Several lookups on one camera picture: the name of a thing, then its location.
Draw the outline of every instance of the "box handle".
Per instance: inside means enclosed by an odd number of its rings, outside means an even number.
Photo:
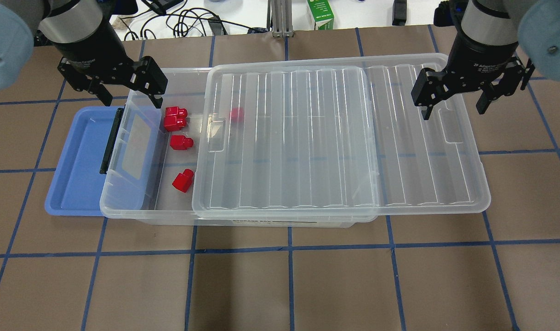
[[[100,173],[103,175],[108,171],[108,164],[110,163],[114,143],[116,143],[116,134],[119,131],[120,121],[123,119],[124,111],[123,108],[117,109],[114,115],[114,121],[112,121],[112,128],[110,129],[108,141],[106,142],[106,149],[104,149],[104,156],[102,157],[102,164],[100,165]]]

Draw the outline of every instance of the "plastic storage container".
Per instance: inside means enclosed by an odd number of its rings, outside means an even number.
[[[480,212],[490,193],[462,96],[439,103],[429,121],[411,100],[419,70],[446,59],[250,63],[210,76],[165,69],[164,108],[188,110],[176,134],[194,147],[169,148],[164,111],[132,91],[101,210],[151,224],[342,228],[382,214]],[[185,168],[196,175],[183,194],[171,182]]]

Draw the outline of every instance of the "tabletop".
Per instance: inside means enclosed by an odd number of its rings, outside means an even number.
[[[163,67],[449,52],[454,28],[136,40]],[[34,50],[0,91],[0,331],[560,330],[560,82],[486,115],[464,96],[492,204],[351,228],[150,226],[50,216],[74,114],[101,103]],[[113,86],[114,105],[127,89]]]

